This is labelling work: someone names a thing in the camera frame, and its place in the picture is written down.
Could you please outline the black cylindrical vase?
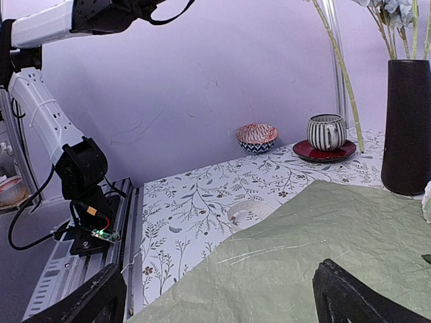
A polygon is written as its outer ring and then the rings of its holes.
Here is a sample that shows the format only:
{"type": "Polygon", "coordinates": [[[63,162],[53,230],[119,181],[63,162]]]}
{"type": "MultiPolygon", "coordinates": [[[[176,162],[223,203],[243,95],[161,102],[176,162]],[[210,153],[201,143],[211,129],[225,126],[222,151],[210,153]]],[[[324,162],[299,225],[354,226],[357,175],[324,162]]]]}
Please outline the black cylindrical vase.
{"type": "Polygon", "coordinates": [[[381,180],[391,192],[420,195],[430,181],[430,62],[388,62],[381,180]]]}

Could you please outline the green and peach wrapping paper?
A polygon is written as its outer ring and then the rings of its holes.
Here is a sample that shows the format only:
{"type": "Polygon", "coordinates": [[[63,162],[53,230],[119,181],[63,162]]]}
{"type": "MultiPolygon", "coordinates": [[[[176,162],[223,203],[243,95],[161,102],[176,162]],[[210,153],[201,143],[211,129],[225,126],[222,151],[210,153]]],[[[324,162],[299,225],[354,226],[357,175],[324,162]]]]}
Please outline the green and peach wrapping paper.
{"type": "Polygon", "coordinates": [[[132,321],[316,322],[312,278],[327,258],[429,317],[429,252],[418,200],[316,181],[224,240],[132,321]]]}

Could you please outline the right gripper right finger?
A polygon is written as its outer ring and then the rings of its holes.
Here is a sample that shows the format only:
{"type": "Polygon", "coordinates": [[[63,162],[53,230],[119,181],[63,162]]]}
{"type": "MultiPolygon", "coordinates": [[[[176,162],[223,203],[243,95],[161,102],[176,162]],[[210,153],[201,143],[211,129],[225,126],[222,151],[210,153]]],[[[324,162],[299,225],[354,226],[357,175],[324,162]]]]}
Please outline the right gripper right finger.
{"type": "Polygon", "coordinates": [[[375,292],[331,259],[322,261],[312,279],[319,322],[429,322],[375,292]]]}

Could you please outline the aluminium front rail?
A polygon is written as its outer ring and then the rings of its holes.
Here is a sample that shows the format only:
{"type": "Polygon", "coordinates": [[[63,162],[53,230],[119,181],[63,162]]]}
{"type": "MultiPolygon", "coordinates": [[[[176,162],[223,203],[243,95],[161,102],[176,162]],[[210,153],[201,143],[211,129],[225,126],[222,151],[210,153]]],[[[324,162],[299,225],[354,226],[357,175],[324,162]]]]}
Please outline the aluminium front rail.
{"type": "Polygon", "coordinates": [[[117,216],[110,229],[118,232],[121,240],[114,244],[106,242],[103,246],[94,246],[93,243],[100,244],[102,241],[83,234],[63,235],[42,271],[22,320],[61,301],[110,263],[119,266],[127,286],[124,319],[131,318],[143,308],[140,251],[143,190],[133,188],[128,178],[116,181],[113,185],[124,192],[126,197],[115,194],[107,184],[102,185],[102,191],[116,207],[117,216]]]}

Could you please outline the floral patterned tablecloth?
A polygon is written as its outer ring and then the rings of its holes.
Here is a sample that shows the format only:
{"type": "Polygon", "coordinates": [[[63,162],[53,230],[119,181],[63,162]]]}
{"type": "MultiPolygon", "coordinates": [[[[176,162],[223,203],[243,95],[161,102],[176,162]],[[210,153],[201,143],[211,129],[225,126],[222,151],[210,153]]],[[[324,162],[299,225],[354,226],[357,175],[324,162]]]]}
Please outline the floral patterned tablecloth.
{"type": "Polygon", "coordinates": [[[224,240],[262,222],[313,182],[389,192],[380,179],[384,135],[362,135],[364,153],[335,164],[308,163],[286,146],[146,184],[138,313],[224,240]]]}

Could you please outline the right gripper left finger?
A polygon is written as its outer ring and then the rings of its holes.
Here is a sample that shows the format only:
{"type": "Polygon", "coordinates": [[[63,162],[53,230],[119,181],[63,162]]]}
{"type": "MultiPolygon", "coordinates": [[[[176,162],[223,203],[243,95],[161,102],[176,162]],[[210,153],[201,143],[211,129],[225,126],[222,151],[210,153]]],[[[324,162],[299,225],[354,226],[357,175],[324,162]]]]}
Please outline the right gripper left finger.
{"type": "Polygon", "coordinates": [[[55,305],[26,322],[122,322],[127,286],[116,264],[109,264],[55,305]]]}

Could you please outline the left aluminium frame post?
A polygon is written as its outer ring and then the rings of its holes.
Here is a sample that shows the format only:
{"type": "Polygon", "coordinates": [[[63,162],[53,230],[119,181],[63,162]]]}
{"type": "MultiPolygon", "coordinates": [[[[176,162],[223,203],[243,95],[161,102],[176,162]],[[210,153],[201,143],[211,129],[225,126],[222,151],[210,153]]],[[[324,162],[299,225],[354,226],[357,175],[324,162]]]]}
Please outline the left aluminium frame post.
{"type": "MultiPolygon", "coordinates": [[[[339,28],[339,21],[337,17],[337,10],[334,0],[322,0],[321,5],[323,7],[323,13],[327,18],[330,31],[333,33],[334,40],[336,41],[339,52],[343,54],[343,47],[341,42],[341,30],[339,28]]],[[[348,129],[349,125],[349,97],[347,94],[345,79],[339,66],[337,59],[337,52],[332,48],[332,59],[333,59],[333,76],[335,82],[335,101],[336,101],[336,113],[343,117],[345,127],[348,129]]]]}

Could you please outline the red round coaster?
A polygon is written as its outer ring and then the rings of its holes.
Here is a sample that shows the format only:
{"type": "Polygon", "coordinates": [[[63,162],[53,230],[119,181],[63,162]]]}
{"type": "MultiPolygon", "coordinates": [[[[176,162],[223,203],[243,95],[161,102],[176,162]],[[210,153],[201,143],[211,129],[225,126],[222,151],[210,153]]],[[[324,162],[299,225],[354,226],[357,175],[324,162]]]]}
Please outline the red round coaster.
{"type": "Polygon", "coordinates": [[[341,161],[356,151],[355,143],[347,140],[343,146],[334,151],[315,149],[307,140],[300,141],[293,146],[293,151],[299,158],[308,162],[331,163],[341,161]]]}

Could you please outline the deep pink peony stem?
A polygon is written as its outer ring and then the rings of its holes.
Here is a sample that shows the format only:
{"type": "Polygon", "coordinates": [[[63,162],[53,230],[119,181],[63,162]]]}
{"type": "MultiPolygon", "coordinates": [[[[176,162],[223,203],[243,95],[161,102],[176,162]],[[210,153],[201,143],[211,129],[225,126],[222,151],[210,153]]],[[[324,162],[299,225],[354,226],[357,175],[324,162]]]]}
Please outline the deep pink peony stem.
{"type": "Polygon", "coordinates": [[[362,136],[362,129],[360,126],[360,118],[353,87],[343,57],[341,30],[339,27],[335,2],[327,0],[312,0],[311,3],[313,4],[323,23],[323,26],[329,37],[329,42],[332,47],[337,113],[343,117],[345,126],[349,127],[348,108],[351,108],[354,128],[356,130],[356,137],[358,141],[358,148],[361,153],[364,153],[364,141],[362,136]]]}

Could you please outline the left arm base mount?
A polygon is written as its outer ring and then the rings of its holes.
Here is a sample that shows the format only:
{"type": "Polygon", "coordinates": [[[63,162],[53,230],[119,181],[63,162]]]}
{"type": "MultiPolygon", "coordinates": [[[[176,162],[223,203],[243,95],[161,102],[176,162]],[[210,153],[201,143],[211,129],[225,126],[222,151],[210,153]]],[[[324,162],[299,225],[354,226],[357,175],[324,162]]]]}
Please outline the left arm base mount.
{"type": "Polygon", "coordinates": [[[75,226],[72,255],[105,252],[121,239],[113,225],[120,198],[127,195],[117,188],[112,188],[110,196],[102,190],[100,183],[106,179],[107,170],[106,156],[93,139],[83,137],[75,145],[62,146],[55,172],[61,179],[62,195],[69,201],[75,226]]]}

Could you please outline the pink patterned ball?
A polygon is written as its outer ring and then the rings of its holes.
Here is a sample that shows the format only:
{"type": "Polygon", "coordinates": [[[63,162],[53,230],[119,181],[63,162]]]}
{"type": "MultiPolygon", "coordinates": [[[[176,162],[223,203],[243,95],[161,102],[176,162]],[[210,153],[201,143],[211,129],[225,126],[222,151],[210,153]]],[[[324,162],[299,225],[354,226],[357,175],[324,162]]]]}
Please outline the pink patterned ball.
{"type": "Polygon", "coordinates": [[[251,154],[267,153],[279,137],[279,131],[268,124],[247,124],[235,132],[241,148],[251,154]]]}

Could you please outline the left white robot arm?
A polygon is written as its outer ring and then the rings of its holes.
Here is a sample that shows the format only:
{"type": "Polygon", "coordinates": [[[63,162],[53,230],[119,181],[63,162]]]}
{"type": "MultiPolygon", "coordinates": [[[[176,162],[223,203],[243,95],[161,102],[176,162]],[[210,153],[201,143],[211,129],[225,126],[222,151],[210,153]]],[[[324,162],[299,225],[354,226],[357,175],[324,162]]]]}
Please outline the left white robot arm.
{"type": "Polygon", "coordinates": [[[159,1],[62,1],[52,7],[1,23],[1,87],[23,108],[61,179],[67,201],[103,196],[99,184],[108,162],[95,141],[63,113],[42,77],[45,44],[124,32],[135,20],[152,18],[159,1]]]}

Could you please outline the light blue hydrangea stem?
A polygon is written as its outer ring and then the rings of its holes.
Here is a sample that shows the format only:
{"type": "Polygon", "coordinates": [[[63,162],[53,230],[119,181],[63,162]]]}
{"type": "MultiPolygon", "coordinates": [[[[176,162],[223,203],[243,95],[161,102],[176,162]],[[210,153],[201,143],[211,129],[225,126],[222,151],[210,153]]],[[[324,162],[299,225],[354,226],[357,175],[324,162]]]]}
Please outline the light blue hydrangea stem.
{"type": "Polygon", "coordinates": [[[396,35],[401,39],[407,60],[417,53],[419,9],[417,1],[409,0],[355,0],[371,14],[391,60],[399,59],[396,35]]]}

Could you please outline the striped black white cup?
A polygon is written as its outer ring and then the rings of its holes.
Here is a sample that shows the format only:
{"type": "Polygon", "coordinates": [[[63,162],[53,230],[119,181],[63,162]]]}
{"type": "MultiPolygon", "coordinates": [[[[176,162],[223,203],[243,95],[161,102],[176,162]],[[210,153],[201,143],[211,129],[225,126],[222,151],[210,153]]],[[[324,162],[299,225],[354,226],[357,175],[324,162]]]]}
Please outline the striped black white cup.
{"type": "Polygon", "coordinates": [[[347,141],[345,121],[338,114],[318,114],[307,124],[307,140],[319,151],[335,151],[347,141]]]}

